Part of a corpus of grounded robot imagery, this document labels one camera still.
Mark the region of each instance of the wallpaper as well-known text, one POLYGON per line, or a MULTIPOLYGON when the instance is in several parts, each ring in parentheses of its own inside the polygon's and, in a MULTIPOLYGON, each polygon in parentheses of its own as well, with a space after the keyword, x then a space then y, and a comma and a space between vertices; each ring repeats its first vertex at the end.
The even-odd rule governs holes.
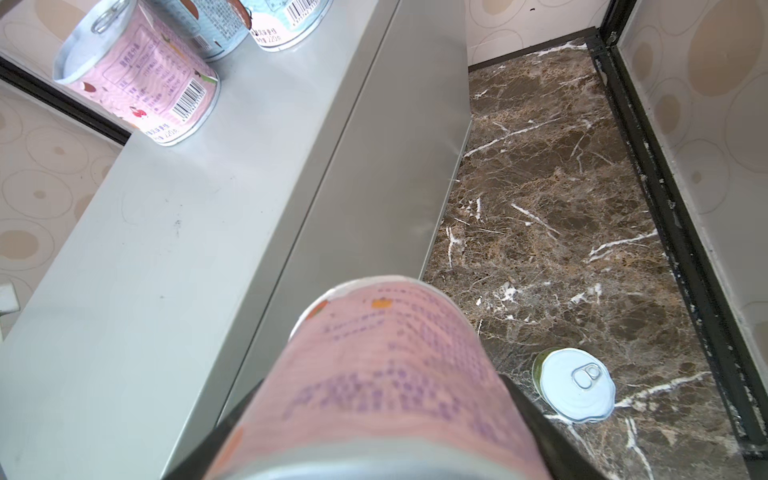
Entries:
MULTIPOLYGON (((120 147, 0 82, 0 282, 29 301, 120 147)), ((0 316, 0 337, 18 313, 0 316)))
POLYGON ((58 49, 98 0, 23 0, 0 18, 0 55, 128 131, 133 127, 99 104, 51 80, 58 49))
POLYGON ((640 0, 619 45, 764 382, 766 23, 764 0, 640 0))
POLYGON ((599 26, 609 0, 465 0, 469 64, 599 26))

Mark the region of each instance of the can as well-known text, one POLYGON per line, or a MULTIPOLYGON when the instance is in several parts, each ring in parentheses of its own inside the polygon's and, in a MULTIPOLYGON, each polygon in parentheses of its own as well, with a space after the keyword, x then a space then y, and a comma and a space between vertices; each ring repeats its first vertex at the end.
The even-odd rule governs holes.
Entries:
POLYGON ((550 478, 462 311, 404 276, 299 318, 205 478, 550 478))
POLYGON ((54 60, 53 79, 133 124, 161 145, 210 115, 214 72, 141 0, 101 0, 54 60))
POLYGON ((293 47, 317 28, 332 0, 229 0, 261 48, 293 47))
POLYGON ((534 359, 531 376, 538 394, 573 423, 600 422, 614 411, 616 385, 611 374, 584 350, 546 349, 534 359))
POLYGON ((205 61, 222 58, 248 36, 226 0, 146 0, 205 61))

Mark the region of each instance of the can lid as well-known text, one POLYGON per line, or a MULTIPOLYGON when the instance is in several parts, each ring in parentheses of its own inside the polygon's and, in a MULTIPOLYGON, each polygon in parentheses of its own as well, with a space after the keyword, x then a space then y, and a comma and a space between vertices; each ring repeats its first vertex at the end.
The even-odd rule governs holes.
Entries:
POLYGON ((541 396, 576 423, 605 420, 614 411, 616 385, 603 363, 584 350, 561 349, 541 365, 541 396))
POLYGON ((56 54, 54 81, 70 84, 96 65, 122 35, 136 4, 136 0, 101 0, 94 5, 56 54))

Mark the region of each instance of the pink can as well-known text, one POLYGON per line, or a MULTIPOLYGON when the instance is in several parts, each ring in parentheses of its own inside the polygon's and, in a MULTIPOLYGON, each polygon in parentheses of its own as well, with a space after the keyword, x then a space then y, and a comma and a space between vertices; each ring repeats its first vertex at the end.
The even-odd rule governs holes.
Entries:
POLYGON ((101 0, 54 60, 54 80, 173 145, 194 133, 219 95, 214 72, 141 0, 101 0))
POLYGON ((206 479, 549 479, 462 311, 403 276, 311 305, 206 479))

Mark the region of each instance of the marble floor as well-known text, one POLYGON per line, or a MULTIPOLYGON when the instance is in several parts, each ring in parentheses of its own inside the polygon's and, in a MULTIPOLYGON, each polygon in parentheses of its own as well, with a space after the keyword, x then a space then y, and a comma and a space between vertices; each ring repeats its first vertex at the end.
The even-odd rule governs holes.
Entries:
POLYGON ((474 124, 424 280, 607 478, 748 478, 586 45, 470 74, 474 124), (550 347, 601 359, 613 415, 535 392, 550 347))

